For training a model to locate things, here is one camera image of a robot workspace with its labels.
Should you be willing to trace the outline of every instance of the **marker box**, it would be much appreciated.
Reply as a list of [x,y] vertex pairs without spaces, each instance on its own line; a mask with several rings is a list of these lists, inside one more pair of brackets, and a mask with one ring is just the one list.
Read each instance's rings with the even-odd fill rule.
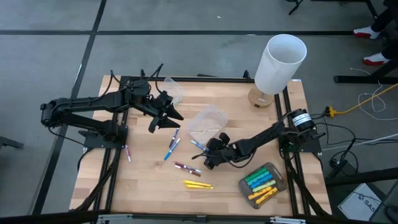
[[[253,192],[254,188],[250,188],[250,185],[248,185],[247,180],[252,180],[252,178],[248,178],[248,177],[250,177],[252,175],[256,176],[257,172],[264,172],[264,169],[266,169],[269,172],[269,174],[272,176],[272,178],[260,177],[260,178],[257,178],[258,181],[264,181],[264,182],[260,182],[258,184],[252,184],[252,182],[250,182],[250,183],[252,184],[252,186],[261,186],[262,184],[267,184],[274,180],[275,184],[272,184],[271,187],[272,188],[276,187],[278,189],[278,191],[276,193],[272,194],[270,197],[266,198],[260,204],[256,204],[256,200],[261,198],[261,195],[258,197],[252,198],[251,200],[248,199],[248,196],[255,192]],[[243,177],[239,181],[239,190],[241,191],[243,197],[246,199],[248,204],[250,204],[250,206],[252,206],[255,209],[260,209],[261,205],[266,203],[268,200],[270,200],[272,197],[277,195],[279,192],[282,192],[286,189],[287,189],[287,184],[286,184],[284,178],[282,177],[280,172],[276,169],[275,165],[271,162],[267,162],[264,165],[258,167],[256,170],[254,170],[250,174],[247,174],[247,176]]]

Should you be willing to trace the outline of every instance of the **clear plastic container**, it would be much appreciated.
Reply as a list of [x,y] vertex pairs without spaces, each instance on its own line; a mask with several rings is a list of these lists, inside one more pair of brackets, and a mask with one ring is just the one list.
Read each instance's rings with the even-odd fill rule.
[[209,105],[200,111],[189,123],[188,133],[202,146],[225,127],[228,117],[216,105]]
[[176,106],[184,96],[184,89],[170,77],[164,79],[164,82],[160,85],[159,89],[161,91],[167,91],[167,94],[173,97],[172,103],[174,106]]

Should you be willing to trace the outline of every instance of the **person's foot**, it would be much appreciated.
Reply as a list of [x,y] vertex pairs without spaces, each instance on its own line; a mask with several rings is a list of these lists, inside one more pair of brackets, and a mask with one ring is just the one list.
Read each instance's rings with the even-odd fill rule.
[[377,53],[369,57],[363,58],[363,63],[365,65],[382,65],[390,61],[389,59],[386,59],[383,54]]
[[379,34],[380,32],[374,32],[370,26],[354,30],[354,35],[362,38],[376,39]]

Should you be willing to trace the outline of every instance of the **white shoe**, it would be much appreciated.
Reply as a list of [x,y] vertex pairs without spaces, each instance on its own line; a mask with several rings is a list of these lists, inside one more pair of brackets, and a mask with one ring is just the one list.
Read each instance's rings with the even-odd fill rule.
[[376,39],[379,34],[380,32],[374,32],[370,26],[354,30],[354,35],[356,37],[369,38],[372,40]]
[[365,63],[365,65],[382,65],[389,61],[390,60],[386,59],[381,53],[363,58],[363,63]]

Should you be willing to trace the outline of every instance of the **wooden table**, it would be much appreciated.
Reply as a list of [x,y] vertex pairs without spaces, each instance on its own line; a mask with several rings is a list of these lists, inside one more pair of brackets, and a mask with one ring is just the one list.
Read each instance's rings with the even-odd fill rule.
[[[103,78],[100,94],[105,90],[109,76]],[[154,134],[148,132],[150,116],[143,116],[135,109],[130,109],[127,119],[129,134],[127,145],[131,154],[128,162],[123,151],[120,158],[116,185],[113,195],[112,212],[129,213],[177,213],[207,215],[292,215],[289,191],[285,190],[265,203],[259,210],[250,207],[238,189],[238,181],[265,162],[272,162],[284,175],[284,161],[278,153],[277,141],[260,147],[251,163],[243,169],[237,169],[224,163],[213,170],[208,170],[203,161],[205,157],[191,160],[201,153],[193,145],[187,134],[188,123],[205,106],[214,104],[228,115],[224,128],[232,141],[251,138],[277,121],[275,103],[268,108],[259,109],[249,104],[248,93],[253,83],[203,83],[179,82],[184,89],[184,98],[176,106],[177,111],[185,118],[178,121],[181,125],[178,138],[181,141],[172,155],[164,161],[169,150],[174,128],[157,129]],[[109,91],[118,90],[113,82]],[[307,108],[301,81],[288,84],[292,110]],[[94,119],[111,119],[112,114],[96,111]],[[93,190],[100,176],[104,149],[94,149],[82,160],[76,180],[70,208],[79,206]],[[325,182],[319,161],[311,153],[301,153],[305,183],[315,200],[324,210],[331,213]],[[178,161],[202,170],[202,177],[196,177],[174,167]],[[182,180],[194,180],[213,185],[213,190],[186,189]],[[101,198],[100,208],[104,208],[106,186]],[[300,191],[296,186],[296,197],[300,213],[303,212]]]

